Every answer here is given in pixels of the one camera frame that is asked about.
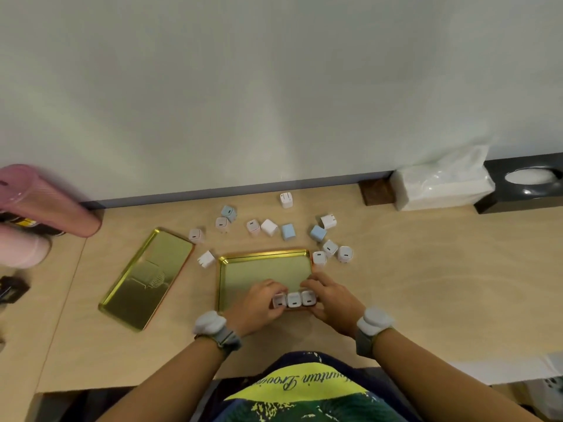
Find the person's right hand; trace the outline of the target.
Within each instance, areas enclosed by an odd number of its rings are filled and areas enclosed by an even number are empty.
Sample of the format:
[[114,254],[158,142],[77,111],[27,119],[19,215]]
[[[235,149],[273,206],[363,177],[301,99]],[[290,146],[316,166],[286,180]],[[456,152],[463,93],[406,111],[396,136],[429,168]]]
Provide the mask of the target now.
[[334,329],[337,333],[354,339],[357,322],[364,315],[363,305],[345,286],[334,281],[334,298],[330,302],[317,302],[308,311]]

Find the person's left forearm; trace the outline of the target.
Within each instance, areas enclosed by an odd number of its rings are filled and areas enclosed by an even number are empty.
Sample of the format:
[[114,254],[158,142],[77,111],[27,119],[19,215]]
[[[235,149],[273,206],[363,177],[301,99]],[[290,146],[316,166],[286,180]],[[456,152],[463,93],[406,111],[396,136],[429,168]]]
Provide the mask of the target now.
[[194,340],[96,422],[189,422],[225,361],[215,340]]

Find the person's right forearm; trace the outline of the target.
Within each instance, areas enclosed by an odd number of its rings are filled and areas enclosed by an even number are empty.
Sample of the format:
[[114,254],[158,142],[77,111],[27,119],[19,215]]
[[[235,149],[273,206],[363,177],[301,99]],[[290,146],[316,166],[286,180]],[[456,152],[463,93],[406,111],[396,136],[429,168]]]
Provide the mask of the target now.
[[425,422],[543,422],[393,328],[372,339],[372,354]]

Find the plain gold metal tray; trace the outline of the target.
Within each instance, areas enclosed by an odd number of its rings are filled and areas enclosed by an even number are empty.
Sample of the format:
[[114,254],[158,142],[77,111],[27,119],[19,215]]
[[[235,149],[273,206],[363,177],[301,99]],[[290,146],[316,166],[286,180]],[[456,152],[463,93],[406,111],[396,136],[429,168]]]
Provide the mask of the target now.
[[222,312],[255,283],[272,279],[288,292],[300,291],[300,284],[312,274],[311,252],[284,249],[259,253],[230,254],[217,262],[215,310]]

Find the dark baseboard strip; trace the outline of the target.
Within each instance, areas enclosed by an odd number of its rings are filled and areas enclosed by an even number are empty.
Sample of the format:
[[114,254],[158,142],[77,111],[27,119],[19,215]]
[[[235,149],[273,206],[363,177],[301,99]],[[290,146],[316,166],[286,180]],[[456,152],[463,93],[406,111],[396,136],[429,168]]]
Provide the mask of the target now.
[[297,181],[272,182],[262,184],[252,184],[246,186],[233,186],[224,188],[210,188],[205,190],[183,191],[173,193],[161,193],[145,196],[134,196],[127,198],[112,198],[106,200],[93,200],[81,202],[81,205],[88,210],[102,210],[118,207],[176,203],[190,200],[200,200],[206,198],[225,198],[232,196],[249,195],[254,193],[282,192],[303,190],[308,188],[319,188],[327,186],[340,186],[358,183],[367,179],[388,178],[392,174],[391,170],[378,171],[371,173],[350,174],[344,176],[332,176],[322,178],[300,179]]

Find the person's printed yellow-green shirt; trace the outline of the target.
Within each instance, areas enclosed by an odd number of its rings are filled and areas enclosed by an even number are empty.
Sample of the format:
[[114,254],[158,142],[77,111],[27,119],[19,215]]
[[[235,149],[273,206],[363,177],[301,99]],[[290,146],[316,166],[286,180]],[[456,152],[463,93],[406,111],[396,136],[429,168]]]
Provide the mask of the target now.
[[282,356],[213,422],[423,422],[388,381],[320,352]]

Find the embossed gold metal tray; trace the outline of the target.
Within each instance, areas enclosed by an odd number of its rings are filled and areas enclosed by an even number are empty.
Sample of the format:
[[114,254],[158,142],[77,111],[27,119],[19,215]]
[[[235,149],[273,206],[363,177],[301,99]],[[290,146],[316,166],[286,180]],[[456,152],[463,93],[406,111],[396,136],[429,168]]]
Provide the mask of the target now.
[[179,234],[153,229],[100,300],[98,310],[133,331],[143,331],[194,247]]

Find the white tissue pack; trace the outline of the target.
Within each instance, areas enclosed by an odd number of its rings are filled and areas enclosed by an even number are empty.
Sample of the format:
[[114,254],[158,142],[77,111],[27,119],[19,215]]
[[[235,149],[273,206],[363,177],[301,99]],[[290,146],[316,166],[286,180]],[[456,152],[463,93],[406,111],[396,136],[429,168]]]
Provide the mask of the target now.
[[389,182],[398,211],[473,205],[495,190],[484,162],[488,142],[458,148],[439,160],[395,170]]

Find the black tissue box holder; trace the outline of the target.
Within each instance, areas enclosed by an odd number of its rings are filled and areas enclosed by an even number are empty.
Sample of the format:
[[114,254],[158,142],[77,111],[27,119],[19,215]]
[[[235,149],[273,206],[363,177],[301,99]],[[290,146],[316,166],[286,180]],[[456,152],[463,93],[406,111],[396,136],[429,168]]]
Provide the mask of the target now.
[[[474,204],[478,214],[563,206],[563,152],[487,160],[484,167],[496,189]],[[555,181],[544,184],[515,184],[506,179],[506,175],[526,169],[546,169],[554,173]]]

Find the white tissue in holder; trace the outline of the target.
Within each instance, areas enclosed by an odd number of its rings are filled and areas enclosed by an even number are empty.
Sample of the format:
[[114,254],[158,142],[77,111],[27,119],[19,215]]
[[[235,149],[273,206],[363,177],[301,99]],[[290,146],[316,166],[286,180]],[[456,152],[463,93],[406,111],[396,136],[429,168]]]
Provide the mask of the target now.
[[507,182],[526,186],[553,184],[562,178],[562,171],[540,167],[514,170],[504,176]]

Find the large pink bottle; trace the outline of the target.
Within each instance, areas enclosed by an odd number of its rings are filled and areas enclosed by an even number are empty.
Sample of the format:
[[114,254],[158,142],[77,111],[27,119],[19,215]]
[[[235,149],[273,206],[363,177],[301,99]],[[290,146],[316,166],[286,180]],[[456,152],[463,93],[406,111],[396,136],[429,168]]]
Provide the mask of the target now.
[[101,220],[25,164],[0,168],[0,210],[88,238]]

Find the black and yellow object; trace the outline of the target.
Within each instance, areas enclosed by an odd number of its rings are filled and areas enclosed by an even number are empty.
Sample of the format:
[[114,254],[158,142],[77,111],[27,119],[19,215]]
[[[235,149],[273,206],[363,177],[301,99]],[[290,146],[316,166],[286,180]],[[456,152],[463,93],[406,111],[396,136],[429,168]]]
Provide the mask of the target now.
[[20,228],[23,231],[28,231],[32,234],[37,234],[40,236],[63,236],[66,234],[64,231],[53,228],[43,223],[39,223],[35,220],[19,217],[16,214],[10,212],[0,211],[0,223],[9,224],[11,226]]

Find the pale pink bottle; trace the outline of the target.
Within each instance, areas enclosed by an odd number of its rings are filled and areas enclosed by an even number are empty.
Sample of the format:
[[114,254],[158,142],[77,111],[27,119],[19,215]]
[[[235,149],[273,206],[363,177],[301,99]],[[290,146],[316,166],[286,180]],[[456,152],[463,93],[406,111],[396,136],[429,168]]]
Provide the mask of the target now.
[[48,239],[0,223],[0,265],[32,268],[42,262],[50,250]]

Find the white plastic basket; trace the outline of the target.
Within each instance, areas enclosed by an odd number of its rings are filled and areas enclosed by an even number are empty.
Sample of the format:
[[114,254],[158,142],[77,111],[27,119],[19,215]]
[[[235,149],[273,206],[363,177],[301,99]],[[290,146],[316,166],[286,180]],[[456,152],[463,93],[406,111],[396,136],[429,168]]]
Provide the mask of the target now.
[[531,362],[534,378],[525,384],[532,405],[549,420],[563,422],[563,350]]

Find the small black object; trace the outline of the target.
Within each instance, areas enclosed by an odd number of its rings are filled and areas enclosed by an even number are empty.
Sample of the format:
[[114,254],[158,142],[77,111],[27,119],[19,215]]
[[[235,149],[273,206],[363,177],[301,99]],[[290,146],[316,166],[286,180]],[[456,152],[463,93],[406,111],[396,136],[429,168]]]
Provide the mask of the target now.
[[16,303],[30,290],[29,284],[22,278],[3,276],[0,278],[0,305]]

